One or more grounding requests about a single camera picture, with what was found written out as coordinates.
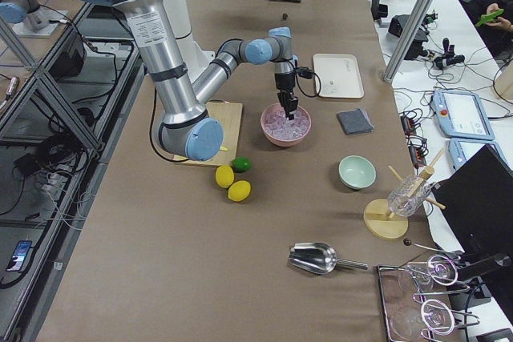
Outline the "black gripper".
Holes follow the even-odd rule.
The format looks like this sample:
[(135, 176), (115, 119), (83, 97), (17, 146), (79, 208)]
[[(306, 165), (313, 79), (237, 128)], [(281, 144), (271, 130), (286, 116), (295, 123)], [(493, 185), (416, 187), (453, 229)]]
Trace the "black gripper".
[(281, 107), (284, 109), (285, 118), (295, 119), (298, 97), (293, 93), (296, 81), (294, 73), (276, 73), (274, 75), (274, 79), (277, 89), (277, 97)]

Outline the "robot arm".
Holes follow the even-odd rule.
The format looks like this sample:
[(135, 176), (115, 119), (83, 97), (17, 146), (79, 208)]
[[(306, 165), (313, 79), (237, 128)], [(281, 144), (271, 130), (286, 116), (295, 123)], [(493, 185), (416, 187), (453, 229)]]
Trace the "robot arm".
[(1, 18), (24, 38), (50, 37), (58, 25), (67, 24), (67, 12), (46, 8), (38, 0), (1, 0)]
[(164, 112), (153, 137), (160, 148), (194, 161), (214, 157), (224, 139), (221, 124), (209, 116), (206, 102), (243, 62), (273, 62), (277, 97), (287, 119), (293, 119), (298, 98), (295, 87), (292, 38), (289, 28), (269, 31), (252, 41), (230, 39), (216, 57), (191, 80), (168, 16), (185, 16), (186, 5), (172, 9), (165, 0), (81, 0), (120, 11), (163, 104)]

